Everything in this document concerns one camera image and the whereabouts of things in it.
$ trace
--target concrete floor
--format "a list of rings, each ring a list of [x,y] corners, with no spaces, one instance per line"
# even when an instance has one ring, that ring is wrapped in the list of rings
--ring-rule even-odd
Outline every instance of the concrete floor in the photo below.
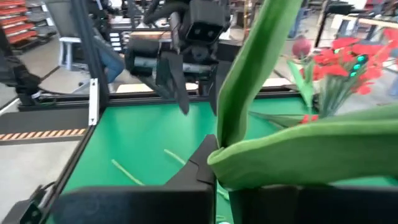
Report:
[[[330,45],[334,39],[336,30],[326,24],[321,46]],[[308,30],[305,35],[309,39],[315,39],[317,34],[317,17],[312,16],[302,22],[302,28]],[[232,38],[241,39],[242,32],[232,32]],[[287,40],[282,51],[290,55],[293,41]],[[57,66],[59,43],[53,38],[49,43],[40,46],[21,56],[31,73],[40,77],[46,75]],[[281,58],[275,69],[292,80],[286,61]],[[389,97],[387,89],[390,87],[395,74],[385,71],[383,77],[376,80],[373,92],[370,95],[353,95],[339,113],[352,110],[362,110],[376,106],[378,103],[390,103],[395,101]],[[54,74],[43,81],[42,87],[48,90],[71,93],[78,82],[89,78],[87,74],[69,72],[60,68]],[[137,83],[137,80],[124,72],[116,80],[117,85],[124,83]],[[6,88],[0,84],[0,107],[15,96],[12,88]],[[16,105],[8,108],[7,112],[16,111]],[[0,220],[2,220],[10,207],[18,200],[26,199],[39,184],[46,184],[55,180],[66,161],[70,157],[76,142],[56,142],[46,144],[1,146],[0,147]]]

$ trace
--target green table surface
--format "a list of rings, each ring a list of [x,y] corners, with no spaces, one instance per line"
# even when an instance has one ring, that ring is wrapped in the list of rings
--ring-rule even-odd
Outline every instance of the green table surface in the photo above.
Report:
[[[300,98],[255,100],[252,111],[269,114],[302,114]],[[207,134],[215,133],[216,118],[208,103],[191,103],[188,116],[176,104],[107,108],[89,140],[63,192],[86,186],[135,185],[112,163],[118,161],[146,185],[166,183],[181,163],[164,149],[187,160]],[[246,139],[261,138],[277,131],[267,121],[249,117]],[[346,180],[343,185],[394,185],[388,178]],[[218,196],[217,215],[232,223],[229,203]]]

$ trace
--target metal bracket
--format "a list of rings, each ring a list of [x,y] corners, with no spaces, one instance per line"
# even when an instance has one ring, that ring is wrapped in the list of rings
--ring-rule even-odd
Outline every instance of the metal bracket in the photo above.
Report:
[[[88,105],[89,126],[97,125],[98,122],[99,104],[100,104],[100,99],[98,98],[98,95],[99,95],[98,79],[92,78],[90,79],[90,100]]]

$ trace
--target orange and black hazard stripe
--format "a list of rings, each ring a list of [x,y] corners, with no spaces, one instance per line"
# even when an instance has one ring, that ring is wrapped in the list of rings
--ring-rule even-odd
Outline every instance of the orange and black hazard stripe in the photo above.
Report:
[[[25,141],[35,139],[59,139],[68,137],[81,137],[86,132],[85,128],[51,130],[51,131],[31,131],[26,133],[0,134],[0,143],[5,141]]]

